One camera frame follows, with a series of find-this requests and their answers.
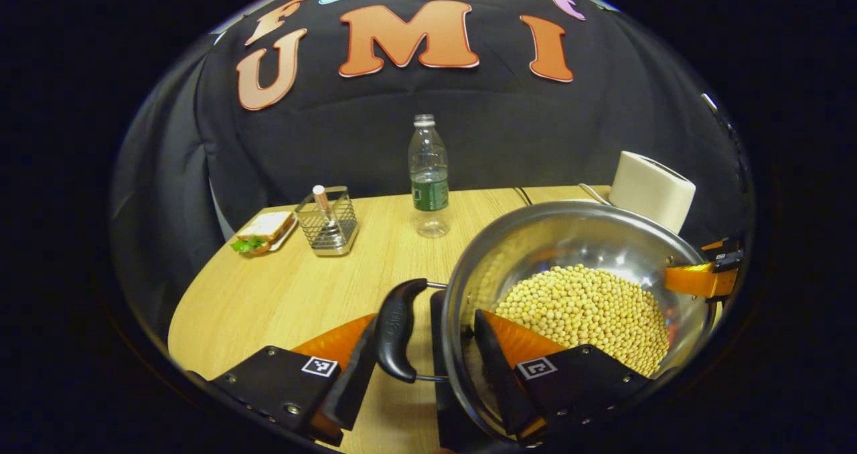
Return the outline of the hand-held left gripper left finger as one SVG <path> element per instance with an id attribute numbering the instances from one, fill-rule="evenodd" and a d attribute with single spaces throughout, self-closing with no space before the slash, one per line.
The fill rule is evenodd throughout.
<path id="1" fill-rule="evenodd" d="M 375 328 L 376 315 L 367 314 L 297 347 L 265 346 L 211 385 L 287 432 L 340 445 L 376 368 Z"/>

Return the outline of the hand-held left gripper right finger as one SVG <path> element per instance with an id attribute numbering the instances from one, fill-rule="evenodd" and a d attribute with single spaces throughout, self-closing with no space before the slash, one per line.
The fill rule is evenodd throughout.
<path id="1" fill-rule="evenodd" d="M 484 309 L 474 330 L 503 429 L 517 441 L 611 421 L 651 383 L 596 346 L 567 348 Z"/>

